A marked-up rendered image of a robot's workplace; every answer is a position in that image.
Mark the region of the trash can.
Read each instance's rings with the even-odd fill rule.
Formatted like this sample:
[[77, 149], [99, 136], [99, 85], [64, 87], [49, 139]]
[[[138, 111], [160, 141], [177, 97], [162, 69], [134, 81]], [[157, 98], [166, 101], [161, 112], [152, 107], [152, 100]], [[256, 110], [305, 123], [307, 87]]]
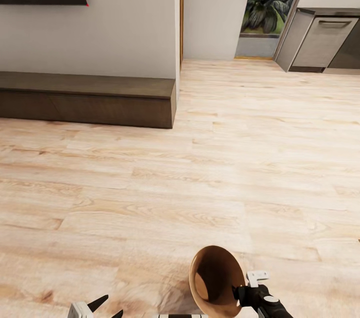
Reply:
[[237, 306], [232, 286], [247, 286], [240, 264], [228, 250], [206, 245], [195, 253], [189, 270], [190, 289], [195, 303], [208, 318], [235, 318]]

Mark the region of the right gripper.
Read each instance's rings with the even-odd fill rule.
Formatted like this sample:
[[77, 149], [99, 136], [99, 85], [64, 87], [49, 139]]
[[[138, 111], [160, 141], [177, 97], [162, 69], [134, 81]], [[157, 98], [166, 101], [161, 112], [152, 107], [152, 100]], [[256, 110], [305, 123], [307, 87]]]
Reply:
[[253, 308], [255, 308], [253, 304], [254, 296], [258, 292], [269, 293], [268, 292], [269, 290], [266, 285], [259, 284], [258, 286], [259, 287], [249, 287], [247, 285], [247, 286], [238, 286], [237, 288], [232, 286], [233, 296], [235, 299], [239, 299], [241, 306], [243, 307], [252, 306]]

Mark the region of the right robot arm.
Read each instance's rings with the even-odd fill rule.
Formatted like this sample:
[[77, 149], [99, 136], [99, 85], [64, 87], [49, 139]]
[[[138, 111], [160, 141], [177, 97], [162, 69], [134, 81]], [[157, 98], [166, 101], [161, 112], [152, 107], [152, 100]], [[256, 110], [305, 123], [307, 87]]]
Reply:
[[246, 278], [249, 280], [247, 286], [232, 286], [233, 296], [239, 299], [241, 306], [252, 306], [259, 318], [293, 318], [281, 301], [268, 292], [266, 285], [257, 283], [257, 280], [270, 278], [268, 271], [248, 271]]

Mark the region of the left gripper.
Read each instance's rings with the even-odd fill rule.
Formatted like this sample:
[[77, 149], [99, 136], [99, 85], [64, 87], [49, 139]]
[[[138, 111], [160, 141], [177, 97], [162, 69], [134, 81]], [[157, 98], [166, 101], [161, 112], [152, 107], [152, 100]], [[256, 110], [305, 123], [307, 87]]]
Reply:
[[[87, 304], [92, 312], [94, 312], [97, 308], [99, 308], [109, 297], [109, 295], [104, 295], [100, 297], [99, 299]], [[112, 318], [122, 318], [123, 310], [118, 312], [116, 315], [114, 315]]]

